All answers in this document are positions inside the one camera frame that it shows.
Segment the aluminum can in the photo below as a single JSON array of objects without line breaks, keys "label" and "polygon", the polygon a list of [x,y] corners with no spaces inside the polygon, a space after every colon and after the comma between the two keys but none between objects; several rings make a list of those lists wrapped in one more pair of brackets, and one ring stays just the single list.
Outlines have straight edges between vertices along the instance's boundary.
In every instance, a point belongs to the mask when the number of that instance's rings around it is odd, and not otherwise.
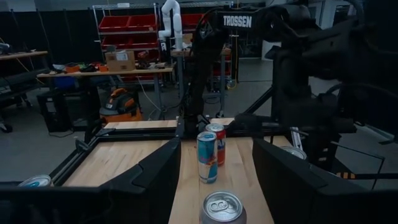
[{"label": "aluminum can", "polygon": [[197,137],[199,178],[206,184],[217,179],[217,146],[216,134],[204,131]]},{"label": "aluminum can", "polygon": [[207,124],[206,131],[213,131],[217,136],[217,163],[222,166],[225,162],[226,131],[222,124]]},{"label": "aluminum can", "polygon": [[303,150],[299,149],[299,148],[296,148],[296,147],[293,147],[293,146],[282,146],[281,149],[291,153],[292,155],[297,156],[300,159],[307,160],[306,153]]},{"label": "aluminum can", "polygon": [[18,185],[18,187],[53,187],[51,177],[49,175],[37,175],[31,177]]},{"label": "aluminum can", "polygon": [[246,224],[247,214],[237,196],[217,191],[203,201],[199,219],[201,224]]}]

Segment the black cable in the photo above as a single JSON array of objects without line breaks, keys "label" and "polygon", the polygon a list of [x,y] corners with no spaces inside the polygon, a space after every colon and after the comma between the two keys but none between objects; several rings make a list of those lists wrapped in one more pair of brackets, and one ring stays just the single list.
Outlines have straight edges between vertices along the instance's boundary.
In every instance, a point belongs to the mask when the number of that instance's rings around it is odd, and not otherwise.
[{"label": "black cable", "polygon": [[377,87],[371,84],[366,84],[366,83],[351,83],[351,84],[346,84],[346,83],[340,83],[337,85],[332,86],[328,91],[326,91],[326,94],[332,94],[334,91],[339,90],[343,87],[363,87],[363,88],[368,88],[371,90],[377,90],[380,91],[387,96],[393,97],[395,99],[398,99],[398,95],[395,93],[390,92],[389,90],[383,89],[381,87]]}]

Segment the red storage bin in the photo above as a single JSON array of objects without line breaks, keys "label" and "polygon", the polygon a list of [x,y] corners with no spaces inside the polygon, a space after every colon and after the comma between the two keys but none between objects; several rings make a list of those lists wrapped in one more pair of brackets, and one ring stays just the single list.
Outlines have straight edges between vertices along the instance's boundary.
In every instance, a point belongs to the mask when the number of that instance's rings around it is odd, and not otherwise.
[{"label": "red storage bin", "polygon": [[130,16],[105,16],[99,24],[100,32],[122,32],[127,31]]},{"label": "red storage bin", "polygon": [[109,35],[104,38],[101,46],[106,50],[107,46],[115,45],[117,49],[130,49],[132,48],[132,39],[127,36]]},{"label": "red storage bin", "polygon": [[181,15],[182,29],[195,29],[203,14],[183,14]]},{"label": "red storage bin", "polygon": [[153,31],[156,30],[155,14],[143,16],[131,16],[129,24],[127,25],[128,31]]},{"label": "red storage bin", "polygon": [[157,46],[157,36],[154,34],[139,34],[132,37],[132,48],[147,49]]}]

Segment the table leg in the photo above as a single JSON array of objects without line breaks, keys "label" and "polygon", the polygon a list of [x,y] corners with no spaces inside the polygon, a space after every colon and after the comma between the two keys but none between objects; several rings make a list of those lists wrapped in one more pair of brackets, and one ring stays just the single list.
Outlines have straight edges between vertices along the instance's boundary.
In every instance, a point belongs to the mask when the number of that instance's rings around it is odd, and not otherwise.
[{"label": "table leg", "polygon": [[225,55],[221,56],[221,76],[220,76],[220,104],[221,110],[220,115],[224,112],[225,104]]},{"label": "table leg", "polygon": [[177,68],[178,68],[178,93],[180,95],[180,100],[184,95],[184,81],[183,81],[183,74],[182,74],[182,57],[177,57]]},{"label": "table leg", "polygon": [[[162,106],[162,95],[160,92],[160,85],[159,85],[159,74],[158,73],[154,73],[154,86],[155,86],[155,95],[156,95],[156,106],[163,110],[163,106]],[[163,112],[162,111],[158,111],[157,113],[157,120],[159,120],[161,117],[163,116]]]}]

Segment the can top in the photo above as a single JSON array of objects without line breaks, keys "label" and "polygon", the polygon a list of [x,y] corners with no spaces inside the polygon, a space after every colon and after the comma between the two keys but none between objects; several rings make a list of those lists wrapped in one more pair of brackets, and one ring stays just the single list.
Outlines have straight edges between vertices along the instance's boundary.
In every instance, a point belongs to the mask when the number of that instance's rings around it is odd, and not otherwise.
[{"label": "can top", "polygon": [[222,131],[222,130],[224,130],[224,125],[222,125],[222,124],[207,124],[206,125],[206,131],[218,132],[218,131]]},{"label": "can top", "polygon": [[292,147],[292,146],[282,146],[280,148],[291,153],[292,155],[297,156],[300,159],[307,159],[306,153],[304,151],[302,151],[301,149],[298,149],[298,148]]},{"label": "can top", "polygon": [[203,202],[206,215],[218,222],[231,222],[243,211],[242,202],[232,193],[217,191],[209,194]]},{"label": "can top", "polygon": [[37,175],[23,181],[18,187],[46,187],[49,185],[51,185],[51,177],[49,175]]},{"label": "can top", "polygon": [[215,133],[212,133],[211,131],[204,131],[200,134],[198,134],[197,139],[201,141],[212,141],[217,138],[217,135]]}]

